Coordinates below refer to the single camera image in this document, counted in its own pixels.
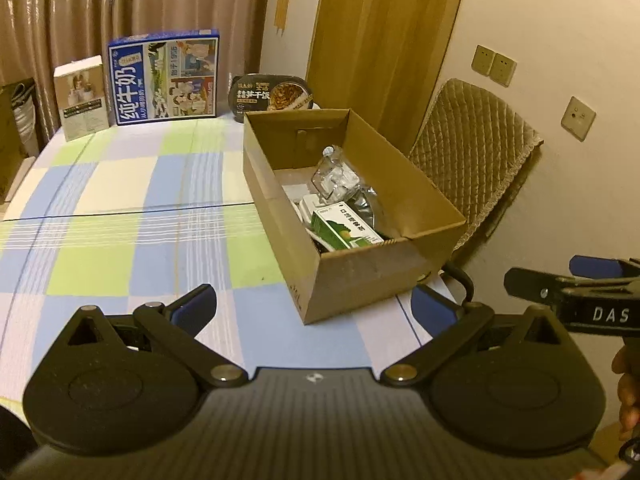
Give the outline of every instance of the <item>black food package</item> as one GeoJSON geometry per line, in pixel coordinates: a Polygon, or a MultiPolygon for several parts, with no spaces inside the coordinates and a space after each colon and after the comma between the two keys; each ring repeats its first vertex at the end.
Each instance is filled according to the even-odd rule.
{"type": "Polygon", "coordinates": [[[293,75],[236,76],[229,91],[229,107],[239,123],[245,112],[313,108],[314,96],[306,81],[293,75]]]}

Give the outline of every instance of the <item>wooden door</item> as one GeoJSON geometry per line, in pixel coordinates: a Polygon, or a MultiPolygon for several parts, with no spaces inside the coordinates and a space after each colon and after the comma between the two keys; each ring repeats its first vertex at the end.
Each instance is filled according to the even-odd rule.
{"type": "Polygon", "coordinates": [[[460,0],[320,0],[307,80],[403,153],[417,137],[460,0]]]}

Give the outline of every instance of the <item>circular black disc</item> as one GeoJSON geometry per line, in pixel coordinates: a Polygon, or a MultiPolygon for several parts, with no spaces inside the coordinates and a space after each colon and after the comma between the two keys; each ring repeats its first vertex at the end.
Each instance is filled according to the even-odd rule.
{"type": "Polygon", "coordinates": [[[187,423],[199,393],[184,367],[149,352],[78,348],[59,352],[25,389],[24,412],[38,440],[105,455],[150,446],[187,423]]]}
{"type": "Polygon", "coordinates": [[[446,427],[475,446],[538,456],[583,444],[604,409],[586,362],[556,345],[522,344],[464,356],[434,378],[446,427]]]}

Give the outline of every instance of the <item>quilted chair cover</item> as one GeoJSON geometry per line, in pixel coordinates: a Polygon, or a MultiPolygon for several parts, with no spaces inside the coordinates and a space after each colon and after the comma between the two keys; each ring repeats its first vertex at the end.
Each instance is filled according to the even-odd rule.
{"type": "Polygon", "coordinates": [[[459,79],[444,83],[409,159],[466,217],[468,229],[456,249],[472,237],[542,142],[491,92],[459,79]]]}

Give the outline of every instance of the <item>power outlet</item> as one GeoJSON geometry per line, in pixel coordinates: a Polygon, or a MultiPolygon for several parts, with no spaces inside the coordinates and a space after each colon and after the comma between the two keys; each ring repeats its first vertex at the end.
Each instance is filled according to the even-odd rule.
{"type": "Polygon", "coordinates": [[[517,63],[502,54],[496,54],[494,63],[491,65],[489,77],[502,86],[509,86],[513,73],[516,71],[517,63]]]}
{"type": "Polygon", "coordinates": [[[485,46],[478,45],[471,68],[482,75],[489,75],[491,64],[494,62],[495,52],[485,46]]]}
{"type": "Polygon", "coordinates": [[[582,141],[589,133],[595,118],[596,112],[574,96],[569,101],[561,124],[565,130],[570,131],[582,141]]]}

